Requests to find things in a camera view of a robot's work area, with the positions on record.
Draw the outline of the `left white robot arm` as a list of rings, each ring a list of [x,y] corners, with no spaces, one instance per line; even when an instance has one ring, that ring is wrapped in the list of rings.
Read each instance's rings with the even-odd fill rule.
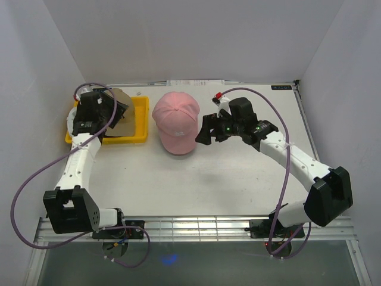
[[[89,193],[89,180],[95,156],[105,131],[126,119],[135,122],[132,99],[121,89],[85,90],[77,106],[67,117],[72,138],[71,150],[63,175],[52,191],[46,191],[43,203],[52,228],[57,234],[92,232],[105,228],[113,237],[126,232],[119,208],[101,209]]]

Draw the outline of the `beige baseball cap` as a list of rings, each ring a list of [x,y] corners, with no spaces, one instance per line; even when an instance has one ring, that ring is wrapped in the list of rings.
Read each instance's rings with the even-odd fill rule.
[[[135,105],[132,98],[121,89],[113,88],[116,99],[122,104],[128,106],[123,117],[118,121],[114,128],[108,128],[107,137],[130,137],[135,135]]]

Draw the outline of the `pink baseball cap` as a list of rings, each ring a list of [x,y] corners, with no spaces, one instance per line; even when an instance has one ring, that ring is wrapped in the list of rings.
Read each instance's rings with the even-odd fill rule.
[[[199,112],[197,101],[185,92],[168,92],[158,100],[152,118],[169,153],[182,156],[196,148]]]

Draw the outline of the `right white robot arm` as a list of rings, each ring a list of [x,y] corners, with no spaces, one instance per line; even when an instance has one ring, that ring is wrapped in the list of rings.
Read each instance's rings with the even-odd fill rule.
[[[324,227],[353,205],[350,175],[343,167],[331,168],[286,142],[286,137],[268,120],[258,120],[251,102],[229,100],[222,95],[212,99],[218,111],[202,118],[196,142],[210,145],[238,136],[244,143],[272,158],[296,178],[308,192],[306,199],[286,203],[272,211],[268,219],[249,231],[256,237],[273,234],[282,237],[304,223]]]

